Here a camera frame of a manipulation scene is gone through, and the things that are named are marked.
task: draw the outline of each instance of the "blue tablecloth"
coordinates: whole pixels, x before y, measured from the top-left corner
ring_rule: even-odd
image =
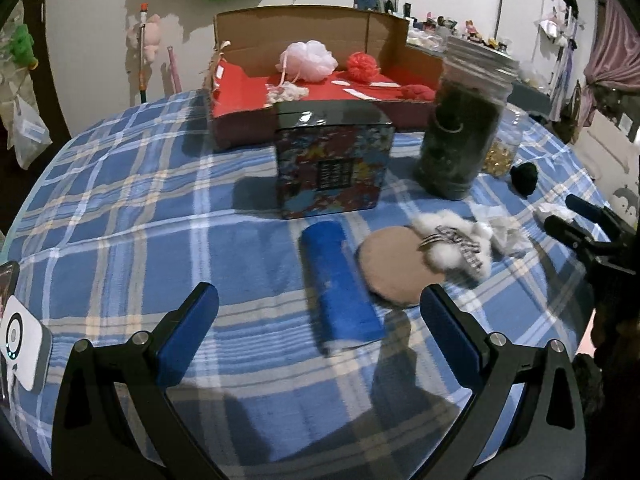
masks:
[[[50,468],[54,407],[73,343],[114,344],[152,330],[206,281],[218,288],[220,314],[169,396],[230,478],[407,478],[469,391],[416,308],[379,306],[385,340],[323,357],[298,239],[309,224],[335,219],[355,250],[370,232],[419,212],[469,216],[467,203],[428,196],[411,179],[420,137],[397,135],[375,209],[280,220],[272,147],[212,154],[206,113],[204,96],[187,92],[102,121],[60,151],[26,201],[2,259],[20,262],[16,296],[52,331],[53,350],[41,394],[14,388],[18,434]],[[478,286],[454,277],[447,290],[488,332],[539,346],[559,338],[573,354],[593,300],[581,264],[532,212],[570,192],[604,202],[571,149],[532,121],[524,127],[520,157],[536,161],[538,190],[523,200],[506,181],[481,175],[471,199],[503,204],[535,250],[495,261]],[[154,457],[120,393],[136,439]],[[514,389],[485,456],[497,449],[517,399]]]

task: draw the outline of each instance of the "metal screw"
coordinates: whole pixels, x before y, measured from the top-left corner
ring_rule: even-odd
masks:
[[[496,346],[505,346],[507,344],[507,338],[500,332],[492,333],[489,336],[489,341],[491,341]]]
[[[143,330],[140,332],[136,332],[131,338],[134,345],[143,345],[147,341],[149,341],[149,332],[144,332]]]
[[[552,339],[551,349],[554,352],[558,352],[559,354],[561,354],[562,352],[564,352],[564,345],[562,344],[562,341],[558,341],[558,339]]]
[[[76,344],[74,345],[74,350],[76,352],[84,352],[87,348],[89,348],[89,342],[86,339],[76,341]]]

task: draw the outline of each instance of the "plastic jar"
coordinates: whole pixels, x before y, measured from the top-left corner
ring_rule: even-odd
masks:
[[[522,108],[507,103],[498,133],[484,159],[483,173],[498,177],[509,173],[522,143],[527,117],[529,115]]]
[[[451,37],[435,111],[415,178],[431,194],[465,198],[498,131],[518,75],[518,62],[488,47]]]

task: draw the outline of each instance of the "blue roll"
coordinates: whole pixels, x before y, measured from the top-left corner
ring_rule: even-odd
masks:
[[[385,336],[338,222],[319,222],[300,237],[318,295],[322,345],[329,354]]]

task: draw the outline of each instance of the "brown round pad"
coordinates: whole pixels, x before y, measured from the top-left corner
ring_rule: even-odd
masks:
[[[360,245],[358,260],[369,290],[402,307],[420,303],[427,285],[442,283],[420,250],[422,239],[409,227],[387,227],[370,234]]]

